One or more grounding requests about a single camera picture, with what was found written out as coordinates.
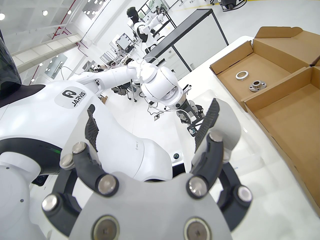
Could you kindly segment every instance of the black metal frame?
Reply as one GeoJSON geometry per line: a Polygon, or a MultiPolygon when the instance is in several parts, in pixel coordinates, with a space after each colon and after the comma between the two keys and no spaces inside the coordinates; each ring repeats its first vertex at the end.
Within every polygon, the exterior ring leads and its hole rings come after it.
{"type": "MultiPolygon", "coordinates": [[[[180,53],[177,51],[177,49],[175,48],[174,45],[175,45],[181,38],[183,38],[187,33],[189,33],[194,27],[196,27],[196,26],[197,26],[199,23],[201,23],[205,18],[207,18],[209,15],[212,15],[212,16],[213,16],[213,18],[214,18],[214,20],[215,20],[215,22],[216,22],[216,24],[217,24],[217,26],[218,26],[218,28],[219,28],[219,30],[220,30],[220,32],[221,32],[221,35],[222,35],[222,37],[223,37],[226,45],[229,46],[229,43],[228,43],[228,41],[227,41],[227,38],[226,38],[225,34],[223,33],[223,30],[222,30],[222,28],[221,28],[221,25],[220,25],[217,17],[215,16],[215,13],[213,12],[213,10],[212,10],[212,9],[197,9],[197,10],[206,10],[207,13],[205,13],[205,15],[203,15],[202,17],[200,17],[200,18],[199,18],[197,21],[195,21],[194,23],[190,24],[190,26],[189,26],[184,32],[182,32],[181,35],[179,35],[178,37],[176,37],[176,38],[172,41],[172,43],[166,45],[158,54],[153,55],[153,54],[152,54],[152,50],[151,50],[147,55],[145,55],[144,59],[145,59],[145,58],[149,58],[149,57],[158,58],[158,57],[161,56],[168,48],[172,47],[173,50],[177,53],[177,55],[178,55],[179,58],[181,59],[181,61],[183,62],[183,64],[187,67],[188,71],[191,72],[191,71],[192,71],[191,68],[189,67],[189,65],[187,64],[187,62],[184,60],[184,58],[180,55],[180,53]]],[[[151,60],[148,61],[148,62],[152,63],[154,60],[155,60],[155,59],[153,58],[153,59],[151,59],[151,60]]]]}

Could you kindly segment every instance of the window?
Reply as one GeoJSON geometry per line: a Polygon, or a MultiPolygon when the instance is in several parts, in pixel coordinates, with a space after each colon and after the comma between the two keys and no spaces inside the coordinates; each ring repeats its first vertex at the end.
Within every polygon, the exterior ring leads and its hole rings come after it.
{"type": "Polygon", "coordinates": [[[146,4],[148,5],[148,7],[150,9],[153,9],[153,7],[155,6],[155,0],[149,0],[149,1],[147,1],[146,4]]]}
{"type": "Polygon", "coordinates": [[[141,11],[141,10],[138,12],[138,15],[139,15],[139,17],[140,17],[141,19],[143,19],[144,16],[145,16],[145,14],[143,13],[143,11],[141,11]]]}
{"type": "Polygon", "coordinates": [[[142,11],[147,14],[150,12],[150,8],[145,4],[143,7],[142,7],[142,11]]]}

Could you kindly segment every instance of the metal washer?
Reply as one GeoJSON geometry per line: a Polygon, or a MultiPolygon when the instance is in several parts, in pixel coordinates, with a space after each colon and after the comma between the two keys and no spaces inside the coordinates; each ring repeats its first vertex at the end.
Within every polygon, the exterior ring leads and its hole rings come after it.
{"type": "Polygon", "coordinates": [[[207,223],[199,217],[189,219],[184,226],[185,240],[210,240],[211,231],[207,223]]]}
{"type": "Polygon", "coordinates": [[[245,79],[247,79],[249,77],[249,72],[246,71],[246,70],[243,70],[243,71],[240,71],[236,74],[235,78],[238,80],[238,81],[244,81],[245,79]]]}

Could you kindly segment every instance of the metal screw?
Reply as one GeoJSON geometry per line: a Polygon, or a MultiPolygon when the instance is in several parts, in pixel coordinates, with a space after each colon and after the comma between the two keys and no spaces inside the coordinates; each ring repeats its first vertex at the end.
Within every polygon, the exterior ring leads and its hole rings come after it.
{"type": "Polygon", "coordinates": [[[240,186],[238,189],[238,196],[244,202],[251,202],[252,201],[252,193],[251,191],[245,187],[240,186]]]}
{"type": "Polygon", "coordinates": [[[197,198],[202,198],[208,192],[207,184],[205,183],[205,181],[197,176],[194,176],[189,180],[188,188],[190,192],[197,198]]]}
{"type": "Polygon", "coordinates": [[[222,136],[217,131],[210,132],[209,137],[212,141],[222,142],[222,136]]]}
{"type": "Polygon", "coordinates": [[[79,154],[86,148],[85,142],[78,142],[72,147],[72,152],[75,154],[79,154]]]}
{"type": "Polygon", "coordinates": [[[93,228],[94,240],[114,240],[120,233],[118,221],[112,216],[101,217],[93,228]]]}
{"type": "Polygon", "coordinates": [[[103,195],[112,193],[117,185],[117,181],[114,176],[107,174],[103,176],[98,183],[98,191],[103,195]]]}
{"type": "Polygon", "coordinates": [[[62,168],[67,168],[73,163],[72,154],[66,154],[60,159],[60,166],[62,168]]]}
{"type": "Polygon", "coordinates": [[[192,218],[185,225],[184,237],[186,240],[208,240],[211,239],[210,229],[202,219],[192,218]]]}
{"type": "Polygon", "coordinates": [[[56,195],[48,195],[42,202],[42,209],[46,212],[52,211],[58,203],[58,198],[56,195]]]}

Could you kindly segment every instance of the white cable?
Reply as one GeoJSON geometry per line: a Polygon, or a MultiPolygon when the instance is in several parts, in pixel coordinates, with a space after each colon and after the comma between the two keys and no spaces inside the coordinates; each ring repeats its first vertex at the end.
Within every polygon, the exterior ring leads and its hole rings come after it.
{"type": "MultiPolygon", "coordinates": [[[[157,61],[158,61],[158,63],[159,63],[159,60],[156,58],[156,57],[146,57],[146,59],[148,59],[148,58],[154,58],[154,59],[156,59],[157,61]]],[[[141,81],[141,71],[142,71],[142,69],[141,69],[141,64],[142,64],[142,61],[141,61],[141,63],[140,63],[140,73],[139,73],[139,80],[140,80],[140,85],[142,86],[142,81],[141,81]]],[[[147,102],[147,100],[146,100],[146,96],[145,96],[145,94],[144,94],[144,92],[142,91],[142,93],[143,93],[143,95],[144,95],[144,100],[145,100],[145,102],[148,104],[148,106],[150,106],[150,104],[147,102]]],[[[190,119],[190,123],[192,123],[192,120],[191,120],[191,117],[190,117],[190,115],[185,111],[185,110],[182,110],[182,109],[174,109],[174,110],[160,110],[160,109],[158,109],[158,108],[156,108],[156,107],[152,107],[153,109],[156,109],[157,111],[160,111],[160,112],[177,112],[177,111],[181,111],[181,112],[183,112],[184,114],[186,114],[187,115],[187,117],[190,119]]]]}
{"type": "Polygon", "coordinates": [[[70,69],[69,67],[67,67],[67,66],[62,66],[61,69],[60,69],[60,72],[61,72],[61,76],[62,76],[62,79],[63,79],[63,80],[64,80],[64,77],[63,77],[63,74],[62,74],[62,68],[67,68],[67,69],[69,69],[71,72],[73,72],[74,74],[79,75],[78,73],[75,73],[72,69],[70,69]]]}

